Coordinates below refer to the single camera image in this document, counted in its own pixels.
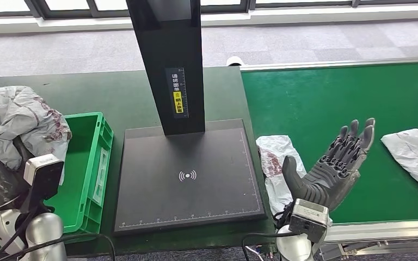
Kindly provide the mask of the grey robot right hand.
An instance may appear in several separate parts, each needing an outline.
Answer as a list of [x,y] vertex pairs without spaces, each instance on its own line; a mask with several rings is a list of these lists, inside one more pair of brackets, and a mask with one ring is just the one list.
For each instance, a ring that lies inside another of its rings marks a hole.
[[359,121],[343,126],[314,166],[301,177],[293,156],[286,156],[282,175],[294,200],[301,199],[335,210],[360,178],[359,168],[374,141],[375,118],[365,121],[358,134]]

